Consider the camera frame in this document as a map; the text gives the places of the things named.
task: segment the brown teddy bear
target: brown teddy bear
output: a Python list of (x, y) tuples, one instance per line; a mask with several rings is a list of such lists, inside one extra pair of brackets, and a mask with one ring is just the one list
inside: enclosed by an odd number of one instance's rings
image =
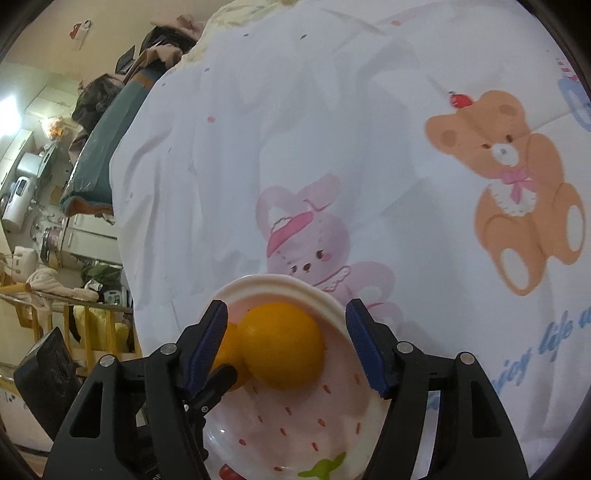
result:
[(427, 137), (491, 181), (476, 208), (476, 236), (505, 284), (527, 295), (544, 277), (548, 257), (567, 265), (580, 257), (583, 203), (564, 182), (556, 147), (531, 132), (517, 98), (493, 90), (472, 101), (452, 92), (451, 103), (457, 111), (430, 118)]

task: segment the bed sheet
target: bed sheet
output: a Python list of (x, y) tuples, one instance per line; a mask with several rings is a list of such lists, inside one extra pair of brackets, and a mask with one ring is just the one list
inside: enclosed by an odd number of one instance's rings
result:
[(236, 278), (294, 275), (474, 352), (533, 472), (591, 383), (581, 89), (514, 0), (305, 0), (218, 32), (111, 160), (143, 350)]

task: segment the blue gripper pad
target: blue gripper pad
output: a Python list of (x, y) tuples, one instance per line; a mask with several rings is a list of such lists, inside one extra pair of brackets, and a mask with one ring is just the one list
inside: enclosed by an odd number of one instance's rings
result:
[(390, 329), (376, 323), (363, 302), (351, 300), (345, 310), (347, 331), (361, 361), (369, 386), (382, 398), (389, 397), (394, 362), (394, 347), (398, 343)]
[(183, 330), (177, 345), (181, 348), (182, 387), (192, 400), (205, 387), (213, 361), (228, 327), (228, 307), (211, 302), (201, 321)]

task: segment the plastic bowl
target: plastic bowl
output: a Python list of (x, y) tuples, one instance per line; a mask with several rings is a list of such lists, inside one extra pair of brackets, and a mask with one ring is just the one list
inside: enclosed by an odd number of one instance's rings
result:
[[(326, 351), (324, 369), (313, 385), (277, 391), (250, 380), (224, 395), (207, 414), (203, 430), (212, 478), (239, 479), (231, 470), (247, 480), (360, 477), (378, 441), (388, 402), (369, 387), (345, 327), (345, 308), (286, 275), (240, 278), (214, 298), (228, 305), (229, 320), (236, 324), (263, 303), (296, 305), (318, 322)], [(334, 468), (329, 475), (326, 466)]]

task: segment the pink hat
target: pink hat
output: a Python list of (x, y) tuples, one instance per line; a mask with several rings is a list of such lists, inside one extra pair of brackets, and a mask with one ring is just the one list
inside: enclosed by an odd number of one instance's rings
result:
[(275, 230), (269, 237), (269, 242), (267, 243), (267, 258), (275, 253), (281, 245), (287, 242), (287, 240), (297, 232), (301, 232), (306, 228), (306, 226), (312, 222), (313, 218), (314, 214), (312, 212), (304, 212), (295, 217), (289, 218), (289, 221), (284, 226)]

